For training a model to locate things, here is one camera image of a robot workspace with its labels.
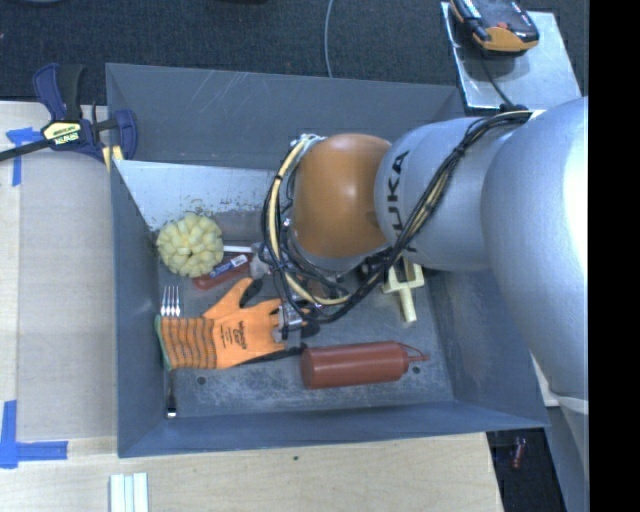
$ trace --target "black cable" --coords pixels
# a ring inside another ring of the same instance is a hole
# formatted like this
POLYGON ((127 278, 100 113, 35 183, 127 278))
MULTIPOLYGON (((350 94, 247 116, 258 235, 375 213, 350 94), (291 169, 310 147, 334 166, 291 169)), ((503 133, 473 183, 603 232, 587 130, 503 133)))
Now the black cable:
POLYGON ((508 110, 527 110, 527 107, 525 107, 524 105, 514 104, 511 101, 511 99, 509 99, 509 97, 504 93, 502 88, 498 85, 495 78, 493 78, 493 75, 489 71, 489 68, 487 67, 486 57, 484 57, 483 55, 480 55, 480 65, 482 66, 482 70, 484 71, 485 76, 489 80, 489 83, 491 83, 491 85, 493 86, 495 91, 498 93, 500 98, 502 98, 502 101, 504 101, 504 105, 500 106, 500 110, 502 112, 505 112, 508 110))

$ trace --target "wooden table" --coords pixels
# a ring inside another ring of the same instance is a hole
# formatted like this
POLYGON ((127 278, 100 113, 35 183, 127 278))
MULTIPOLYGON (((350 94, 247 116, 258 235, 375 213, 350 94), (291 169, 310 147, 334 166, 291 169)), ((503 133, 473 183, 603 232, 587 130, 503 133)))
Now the wooden table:
MULTIPOLYGON (((46 115, 38 104, 0 102, 0 150, 12 147, 8 129, 39 128, 46 115)), ((21 188, 11 185, 12 168, 0 163, 0 401, 16 399, 26 371, 17 364, 21 188)), ((83 391, 59 399, 82 401, 83 391)), ((144 472, 154 512, 503 511, 482 433, 139 459, 119 459, 113 436, 68 441, 68 460, 0 469, 0 510, 109 510, 110 476, 144 472)))

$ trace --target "electronic device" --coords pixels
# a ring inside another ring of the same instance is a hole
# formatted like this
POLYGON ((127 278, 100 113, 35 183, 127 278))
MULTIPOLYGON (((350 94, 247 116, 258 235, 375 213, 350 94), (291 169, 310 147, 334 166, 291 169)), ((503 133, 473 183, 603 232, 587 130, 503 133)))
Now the electronic device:
POLYGON ((487 56, 518 57, 540 39, 527 12, 510 0, 449 0, 454 19, 487 56))

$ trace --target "yellow plastic part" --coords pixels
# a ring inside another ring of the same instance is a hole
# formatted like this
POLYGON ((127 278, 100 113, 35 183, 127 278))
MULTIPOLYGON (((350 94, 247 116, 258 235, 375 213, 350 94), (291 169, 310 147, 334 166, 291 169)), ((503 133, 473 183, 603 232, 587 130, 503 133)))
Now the yellow plastic part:
POLYGON ((387 294, 397 292, 400 295, 400 304, 402 305, 405 320, 407 322, 415 322, 418 316, 416 314, 415 304, 413 303, 411 290, 424 286, 424 274, 422 273, 422 267, 420 265, 411 263, 405 256, 402 257, 402 262, 406 280, 400 282, 395 268, 391 267, 382 291, 387 294))

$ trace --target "white cable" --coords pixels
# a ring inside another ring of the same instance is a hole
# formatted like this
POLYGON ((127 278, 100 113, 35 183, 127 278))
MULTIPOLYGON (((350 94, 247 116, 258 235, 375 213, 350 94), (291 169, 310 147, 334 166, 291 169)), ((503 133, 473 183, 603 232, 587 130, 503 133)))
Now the white cable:
POLYGON ((329 78, 333 78, 333 73, 331 72, 331 64, 329 63, 329 17, 331 16, 331 8, 333 7, 333 0, 329 0, 329 5, 327 6, 327 16, 324 20, 324 61, 327 65, 327 73, 329 78))

